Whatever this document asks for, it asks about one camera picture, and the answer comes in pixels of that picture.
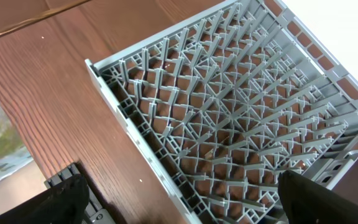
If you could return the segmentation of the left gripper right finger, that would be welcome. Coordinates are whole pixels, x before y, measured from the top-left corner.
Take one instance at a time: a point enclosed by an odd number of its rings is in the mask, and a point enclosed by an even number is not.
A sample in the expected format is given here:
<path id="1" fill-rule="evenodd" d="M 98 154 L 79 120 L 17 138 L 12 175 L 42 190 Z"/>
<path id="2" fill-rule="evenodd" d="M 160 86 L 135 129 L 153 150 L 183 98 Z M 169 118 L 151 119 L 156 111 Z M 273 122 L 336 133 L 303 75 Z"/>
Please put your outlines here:
<path id="1" fill-rule="evenodd" d="M 279 175 L 278 194 L 290 224 L 358 223 L 358 205 L 292 170 Z"/>

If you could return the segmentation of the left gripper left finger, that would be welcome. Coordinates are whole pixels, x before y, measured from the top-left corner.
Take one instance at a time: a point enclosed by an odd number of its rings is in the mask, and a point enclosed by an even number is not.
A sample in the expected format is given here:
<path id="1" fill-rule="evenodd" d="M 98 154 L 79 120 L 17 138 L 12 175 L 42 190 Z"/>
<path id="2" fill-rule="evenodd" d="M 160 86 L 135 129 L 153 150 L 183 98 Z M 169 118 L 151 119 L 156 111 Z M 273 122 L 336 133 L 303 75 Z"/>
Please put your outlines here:
<path id="1" fill-rule="evenodd" d="M 57 191 L 48 189 L 0 215 L 0 224 L 67 224 Z"/>

